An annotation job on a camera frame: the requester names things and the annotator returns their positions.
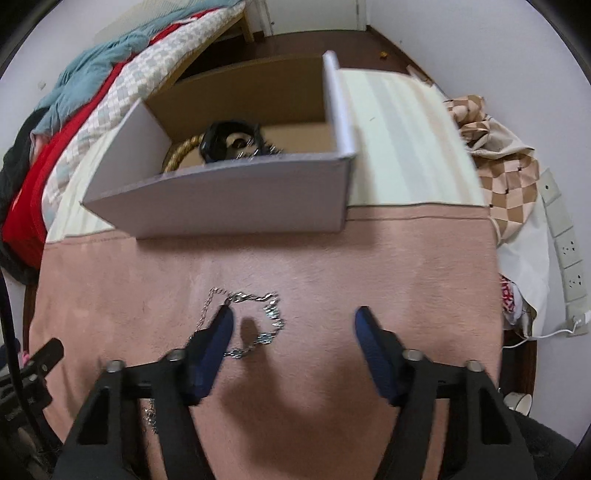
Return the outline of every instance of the beige checkered cloth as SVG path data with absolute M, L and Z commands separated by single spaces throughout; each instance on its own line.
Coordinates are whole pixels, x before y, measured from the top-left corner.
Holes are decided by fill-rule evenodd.
M 158 91 L 186 58 L 241 15 L 244 7 L 245 3 L 240 2 L 235 7 L 208 13 L 146 48 L 123 67 L 109 92 L 62 152 L 47 179 L 41 213 L 48 231 L 72 175 L 91 146 L 121 123 L 138 98 L 146 99 Z
M 534 208 L 540 166 L 534 150 L 485 112 L 482 97 L 445 102 L 472 154 L 498 243 L 514 235 Z

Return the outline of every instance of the wooden bed frame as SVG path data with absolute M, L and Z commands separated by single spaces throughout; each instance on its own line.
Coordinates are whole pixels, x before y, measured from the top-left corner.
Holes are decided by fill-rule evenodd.
M 191 65 L 197 59 L 197 57 L 200 56 L 206 48 L 208 48 L 208 46 L 232 30 L 236 30 L 237 32 L 239 31 L 242 36 L 244 36 L 246 43 L 253 43 L 255 41 L 252 31 L 248 26 L 246 8 L 242 11 L 242 15 L 237 18 L 232 18 L 228 23 L 226 23 L 226 25 L 224 25 L 209 39 L 207 39 L 207 41 L 205 41 L 203 45 L 201 45 L 197 50 L 194 50 L 189 55 L 187 55 L 182 63 L 168 76 L 160 88 L 152 93 L 152 95 L 172 87 L 172 85 L 176 83 L 184 71 L 189 68 L 189 65 Z

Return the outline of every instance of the white cable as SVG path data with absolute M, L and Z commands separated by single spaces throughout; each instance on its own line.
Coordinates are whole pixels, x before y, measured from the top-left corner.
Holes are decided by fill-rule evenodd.
M 516 343 L 515 345 L 507 345 L 504 346 L 503 348 L 516 348 L 520 345 L 523 345 L 525 342 L 528 342 L 529 340 L 543 340 L 544 338 L 549 338 L 552 337 L 554 335 L 558 335 L 559 333 L 571 333 L 574 335 L 574 331 L 577 329 L 577 327 L 579 326 L 579 324 L 581 324 L 582 320 L 579 319 L 574 323 L 574 327 L 572 330 L 568 330 L 568 329 L 562 329 L 562 330 L 556 330 L 555 332 L 549 333 L 548 335 L 542 335 L 540 337 L 526 337 L 524 340 L 520 341 L 519 343 Z

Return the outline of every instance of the cardboard box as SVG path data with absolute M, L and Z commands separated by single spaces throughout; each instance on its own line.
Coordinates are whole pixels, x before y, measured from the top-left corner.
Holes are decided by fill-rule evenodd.
M 215 70 L 138 101 L 82 203 L 136 238 L 342 229 L 355 142 L 334 52 Z M 281 155 L 160 174 L 172 145 L 214 121 L 261 124 Z

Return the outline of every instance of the white cup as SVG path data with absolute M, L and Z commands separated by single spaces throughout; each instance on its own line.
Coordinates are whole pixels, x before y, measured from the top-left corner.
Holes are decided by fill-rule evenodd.
M 530 414 L 532 398 L 529 393 L 511 392 L 505 397 L 504 402 L 511 410 L 518 411 L 526 417 Z

